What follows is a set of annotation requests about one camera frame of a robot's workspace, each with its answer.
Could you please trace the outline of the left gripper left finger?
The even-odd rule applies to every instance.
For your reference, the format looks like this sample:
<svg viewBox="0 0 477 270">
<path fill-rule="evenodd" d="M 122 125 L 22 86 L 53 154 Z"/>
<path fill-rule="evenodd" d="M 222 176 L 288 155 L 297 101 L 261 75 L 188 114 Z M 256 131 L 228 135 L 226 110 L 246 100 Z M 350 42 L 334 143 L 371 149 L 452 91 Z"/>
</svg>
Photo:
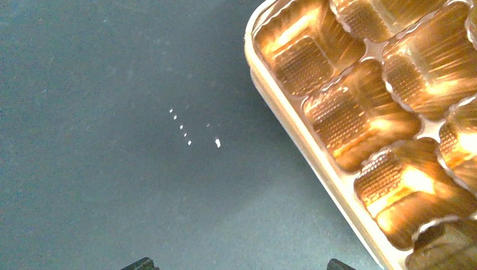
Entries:
<svg viewBox="0 0 477 270">
<path fill-rule="evenodd" d="M 136 262 L 122 268 L 121 270 L 159 270 L 159 267 L 154 265 L 154 261 L 149 257 L 144 257 Z"/>
</svg>

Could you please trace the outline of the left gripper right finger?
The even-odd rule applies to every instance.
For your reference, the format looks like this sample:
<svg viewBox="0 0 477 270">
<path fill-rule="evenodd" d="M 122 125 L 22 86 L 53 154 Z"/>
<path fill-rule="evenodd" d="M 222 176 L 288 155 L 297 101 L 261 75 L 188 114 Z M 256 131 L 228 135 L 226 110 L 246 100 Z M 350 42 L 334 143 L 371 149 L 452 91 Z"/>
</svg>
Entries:
<svg viewBox="0 0 477 270">
<path fill-rule="evenodd" d="M 326 270 L 354 270 L 354 268 L 338 259 L 333 258 L 329 260 Z"/>
</svg>

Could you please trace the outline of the gold cookie tin with tray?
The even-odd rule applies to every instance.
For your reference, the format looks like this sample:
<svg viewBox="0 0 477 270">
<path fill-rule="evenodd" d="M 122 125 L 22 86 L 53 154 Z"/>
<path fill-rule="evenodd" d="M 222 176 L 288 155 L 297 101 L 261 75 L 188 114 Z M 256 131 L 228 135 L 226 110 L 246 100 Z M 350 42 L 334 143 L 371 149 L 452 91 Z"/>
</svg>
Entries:
<svg viewBox="0 0 477 270">
<path fill-rule="evenodd" d="M 476 268 L 475 1 L 265 1 L 244 41 L 382 269 Z"/>
</svg>

